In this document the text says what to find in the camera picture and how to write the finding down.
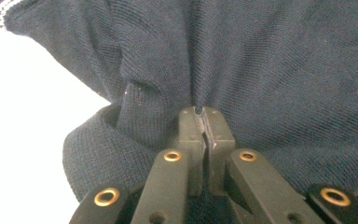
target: knit fabric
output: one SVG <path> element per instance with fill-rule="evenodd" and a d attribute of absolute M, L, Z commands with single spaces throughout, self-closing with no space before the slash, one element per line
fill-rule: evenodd
<path fill-rule="evenodd" d="M 358 1 L 23 0 L 5 26 L 112 103 L 65 140 L 78 200 L 145 180 L 191 105 L 222 111 L 298 191 L 358 190 Z M 221 199 L 192 204 L 191 222 L 225 222 Z"/>

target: white stripe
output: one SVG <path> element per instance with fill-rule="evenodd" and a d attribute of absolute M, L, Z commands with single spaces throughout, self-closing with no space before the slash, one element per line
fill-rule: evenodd
<path fill-rule="evenodd" d="M 9 9 L 16 6 L 18 3 L 22 2 L 23 0 L 4 0 L 0 4 L 0 29 L 6 30 L 5 26 L 5 16 Z"/>

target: black plastic part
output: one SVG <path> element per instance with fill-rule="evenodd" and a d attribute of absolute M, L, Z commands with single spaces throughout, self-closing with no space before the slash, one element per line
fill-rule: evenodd
<path fill-rule="evenodd" d="M 349 199 L 349 204 L 344 205 L 345 203 L 343 203 L 339 205 L 339 203 L 330 203 L 325 199 L 326 196 L 323 196 L 323 189 L 336 189 L 344 193 Z M 343 198 L 337 194 L 335 195 L 334 192 L 328 195 L 328 197 L 333 198 L 337 202 L 344 202 Z M 326 223 L 358 224 L 358 198 L 341 187 L 327 184 L 312 185 L 307 201 Z"/>
<path fill-rule="evenodd" d="M 131 223 L 185 223 L 189 163 L 188 150 L 159 152 Z"/>
<path fill-rule="evenodd" d="M 257 223 L 324 223 L 260 153 L 233 151 L 227 171 L 229 179 L 235 181 L 231 186 L 237 188 L 237 195 L 228 195 L 239 198 L 239 203 L 246 202 Z"/>
<path fill-rule="evenodd" d="M 202 108 L 202 120 L 208 145 L 208 189 L 215 196 L 226 196 L 225 163 L 235 150 L 235 138 L 223 114 L 210 107 Z"/>
<path fill-rule="evenodd" d="M 232 224 L 256 224 L 255 217 L 246 209 L 228 199 Z"/>
<path fill-rule="evenodd" d="M 238 206 L 242 207 L 243 209 L 250 211 L 249 205 L 245 201 L 245 197 L 238 186 L 238 182 L 232 174 L 229 173 L 228 167 L 226 168 L 226 180 L 225 180 L 225 189 L 227 191 L 228 198 L 237 204 Z"/>
<path fill-rule="evenodd" d="M 200 196 L 203 184 L 203 158 L 205 143 L 202 137 L 202 121 L 195 107 L 188 107 L 179 113 L 179 134 L 177 148 L 190 154 L 189 196 Z"/>
<path fill-rule="evenodd" d="M 107 206 L 99 206 L 94 200 L 96 195 L 104 189 L 116 189 L 118 199 Z M 80 202 L 75 210 L 70 224 L 113 224 L 130 223 L 134 208 L 142 193 L 143 184 L 138 185 L 131 192 L 118 184 L 103 184 L 92 191 Z"/>

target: metal grommet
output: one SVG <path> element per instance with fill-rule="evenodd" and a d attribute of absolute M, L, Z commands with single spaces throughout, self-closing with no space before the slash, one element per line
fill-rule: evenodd
<path fill-rule="evenodd" d="M 337 206 L 345 207 L 351 204 L 350 198 L 348 198 L 348 196 L 345 193 L 337 189 L 331 189 L 331 188 L 321 189 L 321 195 L 326 201 L 335 204 Z"/>
<path fill-rule="evenodd" d="M 253 152 L 250 152 L 250 151 L 242 151 L 240 153 L 240 158 L 241 160 L 243 161 L 255 161 L 257 156 L 253 153 Z"/>
<path fill-rule="evenodd" d="M 105 207 L 112 203 L 115 203 L 120 196 L 118 189 L 108 188 L 101 190 L 95 195 L 94 203 L 98 206 Z"/>
<path fill-rule="evenodd" d="M 166 161 L 179 161 L 180 158 L 181 158 L 181 154 L 177 151 L 169 151 L 164 155 L 164 159 Z"/>

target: white surface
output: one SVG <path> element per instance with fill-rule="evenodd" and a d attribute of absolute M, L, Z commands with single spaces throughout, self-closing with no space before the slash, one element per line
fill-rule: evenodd
<path fill-rule="evenodd" d="M 62 142 L 108 103 L 24 36 L 0 31 L 0 223 L 68 223 Z"/>

